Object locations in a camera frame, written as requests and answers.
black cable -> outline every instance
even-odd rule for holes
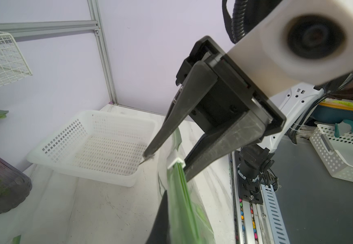
[[[240,41],[245,35],[244,16],[248,0],[235,0],[232,13],[232,37],[234,43]]]
[[[268,169],[267,171],[270,172],[270,173],[273,175],[273,177],[274,177],[274,183],[272,184],[273,187],[274,187],[275,185],[278,185],[278,177],[275,175],[275,173],[273,172],[273,170],[272,170],[272,169]]]
[[[263,182],[265,183],[265,185],[267,184],[267,175],[266,175],[266,173],[263,174]]]
[[[259,178],[258,179],[258,185],[256,187],[258,190],[254,191],[253,193],[250,192],[251,195],[256,195],[256,194],[258,194],[260,192],[260,182],[262,181],[262,174],[258,175],[258,178]]]
[[[232,34],[232,18],[229,15],[228,10],[227,10],[227,0],[223,0],[222,8],[223,8],[223,18],[224,18],[225,30],[227,31],[228,37],[231,40],[231,42],[233,44],[236,44],[235,40],[233,39],[233,34]]]
[[[269,176],[269,173],[268,173],[268,172],[266,172],[265,178],[266,178],[265,185],[270,185],[270,176]]]

metal profile beam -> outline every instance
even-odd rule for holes
[[[88,0],[88,6],[90,8],[91,19],[98,22],[99,31],[95,31],[96,42],[98,43],[99,54],[101,57],[102,67],[105,73],[107,90],[109,91],[110,100],[118,104],[117,94],[114,89],[114,82],[110,68],[110,59],[107,52],[106,39],[102,31],[102,21],[99,12],[99,6],[97,0]]]
[[[98,29],[96,20],[0,23],[0,31],[8,32],[14,38],[95,29]]]
[[[250,214],[249,202],[242,200],[244,216],[244,227],[246,228],[246,244],[255,244],[254,227],[252,225],[252,217]]]
[[[236,241],[237,244],[244,244],[244,233],[242,229],[242,219],[240,215],[240,202],[238,192],[238,174],[236,173],[236,160],[235,152],[228,154],[231,169],[231,185],[232,185],[232,198],[233,198],[233,213],[235,215],[235,234],[239,237]]]

green plastic bag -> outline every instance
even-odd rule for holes
[[[212,244],[215,243],[213,230],[197,186],[194,179],[186,182],[183,171],[185,154],[181,142],[177,129],[168,139],[168,143],[165,143],[158,165],[160,199],[167,190],[171,243]],[[174,165],[167,168],[170,162],[174,162]]]

white table surface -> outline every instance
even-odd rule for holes
[[[115,105],[106,105],[101,111],[151,118],[158,122],[158,130],[164,120],[161,115]],[[196,123],[186,120],[179,129],[182,146],[188,154],[203,131]],[[22,234],[21,244],[145,243],[159,206],[155,176],[157,158],[143,164],[133,187],[53,172],[33,221]],[[43,166],[36,168],[50,174]],[[216,243],[235,243],[228,156],[213,162],[194,181]]]

white perforated tray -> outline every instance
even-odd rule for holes
[[[130,187],[155,128],[153,120],[83,111],[38,144],[27,160],[60,173]]]
[[[353,133],[335,138],[334,132],[335,127],[318,124],[310,141],[332,177],[353,182]],[[332,152],[327,150],[322,134],[328,137],[334,149]]]

